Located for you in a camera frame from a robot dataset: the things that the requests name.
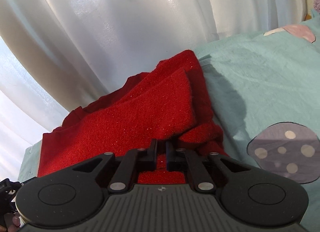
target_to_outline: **red fabric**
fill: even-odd
[[[139,174],[138,183],[142,184],[181,184],[186,183],[184,175],[179,171],[168,172],[166,170],[165,155],[158,155],[157,169]]]
[[[61,127],[44,134],[38,176],[106,151],[124,155],[131,148],[148,147],[152,138],[178,136],[178,147],[203,155],[224,154],[223,133],[212,117],[201,67],[194,53],[186,50],[161,61],[151,73],[130,77],[121,89],[75,109]],[[151,179],[151,174],[141,175],[140,181]],[[181,174],[174,180],[181,181]]]

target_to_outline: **mushroom print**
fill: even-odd
[[[280,122],[258,134],[247,147],[258,165],[300,184],[320,176],[320,142],[309,128]]]
[[[310,28],[306,25],[286,25],[286,26],[282,26],[281,28],[276,28],[271,31],[265,32],[263,35],[268,36],[270,34],[283,32],[283,31],[287,31],[288,33],[298,38],[304,38],[305,40],[311,43],[316,41],[316,36],[313,34]]]

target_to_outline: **white curtain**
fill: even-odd
[[[0,37],[0,180],[16,181],[25,149],[68,114],[25,70]]]

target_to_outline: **white polka dot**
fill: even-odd
[[[303,145],[301,146],[301,153],[305,157],[312,157],[315,154],[315,149],[311,145]]]
[[[294,132],[292,132],[292,131],[286,131],[285,133],[284,133],[284,135],[285,135],[285,137],[287,137],[288,139],[295,139],[295,137],[296,137],[296,134],[294,133]]]
[[[284,148],[283,146],[280,146],[280,147],[278,148],[278,153],[280,153],[280,154],[285,154],[286,151],[287,151],[287,149]]]
[[[257,148],[254,150],[254,154],[260,158],[260,159],[264,159],[267,157],[268,155],[268,151],[264,148]]]
[[[289,163],[287,165],[288,173],[296,173],[298,171],[298,166],[295,163]]]

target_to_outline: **silver rivet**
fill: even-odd
[[[210,182],[201,182],[199,183],[198,188],[200,190],[211,190],[213,189],[213,184]]]
[[[110,185],[110,189],[112,190],[122,190],[125,188],[125,184],[123,182],[114,182]]]

